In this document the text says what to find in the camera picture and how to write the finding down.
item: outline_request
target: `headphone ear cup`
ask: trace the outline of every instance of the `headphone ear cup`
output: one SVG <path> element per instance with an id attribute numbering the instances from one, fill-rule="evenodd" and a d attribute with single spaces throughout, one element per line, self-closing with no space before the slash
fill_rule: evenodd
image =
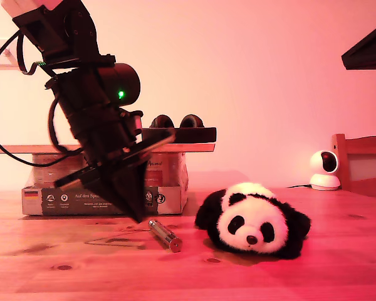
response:
<path id="1" fill-rule="evenodd" d="M 182 119 L 180 127 L 204 127 L 204 125 L 197 115 L 189 114 Z"/>
<path id="2" fill-rule="evenodd" d="M 165 127 L 174 127 L 173 121 L 169 116 L 159 115 L 152 121 L 149 128 L 165 128 Z"/>

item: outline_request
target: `wooden table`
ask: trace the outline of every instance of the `wooden table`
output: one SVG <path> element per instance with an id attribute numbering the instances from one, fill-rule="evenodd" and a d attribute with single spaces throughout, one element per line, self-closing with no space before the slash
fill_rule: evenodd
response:
<path id="1" fill-rule="evenodd" d="M 180 253 L 128 218 L 21 214 L 20 192 L 0 193 L 0 300 L 376 300 L 376 199 L 346 191 L 272 189 L 312 218 L 295 260 L 215 250 L 194 215 L 161 216 Z"/>

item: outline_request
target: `cardboard box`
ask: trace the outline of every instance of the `cardboard box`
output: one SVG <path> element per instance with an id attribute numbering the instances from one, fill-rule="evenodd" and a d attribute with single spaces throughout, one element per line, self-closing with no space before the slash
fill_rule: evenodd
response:
<path id="1" fill-rule="evenodd" d="M 185 204 L 180 201 L 181 188 L 146 187 L 148 215 L 181 214 Z M 62 191 L 59 188 L 26 187 L 22 189 L 22 209 L 25 215 L 122 215 L 112 203 L 87 189 Z"/>
<path id="2" fill-rule="evenodd" d="M 35 163 L 51 162 L 60 154 L 33 154 Z M 123 214 L 113 204 L 87 189 L 62 191 L 54 181 L 84 167 L 83 158 L 70 157 L 51 167 L 33 168 L 22 189 L 25 215 L 113 215 Z M 185 153 L 153 154 L 145 176 L 147 214 L 181 214 L 187 202 L 188 173 Z"/>

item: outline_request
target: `white security camera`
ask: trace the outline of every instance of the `white security camera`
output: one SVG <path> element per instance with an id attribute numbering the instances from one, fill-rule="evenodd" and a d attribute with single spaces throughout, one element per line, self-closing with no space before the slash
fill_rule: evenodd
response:
<path id="1" fill-rule="evenodd" d="M 338 169 L 338 157 L 329 150 L 320 150 L 311 157 L 310 165 L 315 173 L 310 184 L 316 190 L 336 190 L 340 187 L 340 180 L 336 173 Z"/>

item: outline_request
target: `table surface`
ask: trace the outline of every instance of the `table surface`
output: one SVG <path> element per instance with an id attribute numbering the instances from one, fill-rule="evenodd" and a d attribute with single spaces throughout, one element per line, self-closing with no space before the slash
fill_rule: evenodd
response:
<path id="1" fill-rule="evenodd" d="M 147 222 L 23 216 L 20 192 L 0 193 L 0 300 L 376 300 L 376 199 L 272 190 L 313 220 L 295 260 L 216 250 L 194 227 L 207 193 L 157 217 L 182 238 L 179 253 Z"/>

